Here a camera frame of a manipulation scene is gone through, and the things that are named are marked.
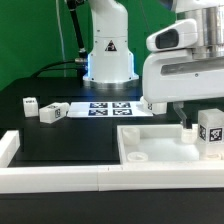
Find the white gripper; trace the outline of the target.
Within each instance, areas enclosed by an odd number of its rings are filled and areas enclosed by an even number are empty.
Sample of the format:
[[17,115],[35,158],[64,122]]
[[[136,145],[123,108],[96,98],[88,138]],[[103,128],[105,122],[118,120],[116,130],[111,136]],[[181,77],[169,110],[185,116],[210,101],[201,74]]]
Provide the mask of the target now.
[[184,129],[191,128],[183,102],[224,97],[224,58],[194,60],[189,49],[151,53],[144,62],[143,96],[149,103],[174,102]]

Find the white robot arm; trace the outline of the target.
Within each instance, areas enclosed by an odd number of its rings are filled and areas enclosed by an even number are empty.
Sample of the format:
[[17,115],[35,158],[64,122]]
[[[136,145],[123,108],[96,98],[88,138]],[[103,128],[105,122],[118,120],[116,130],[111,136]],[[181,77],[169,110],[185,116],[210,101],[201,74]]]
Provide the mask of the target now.
[[139,77],[128,49],[126,9],[115,0],[89,0],[93,49],[84,83],[107,88],[140,79],[145,108],[164,114],[171,103],[189,128],[184,102],[224,97],[224,0],[158,1],[176,21],[146,39],[150,55]]

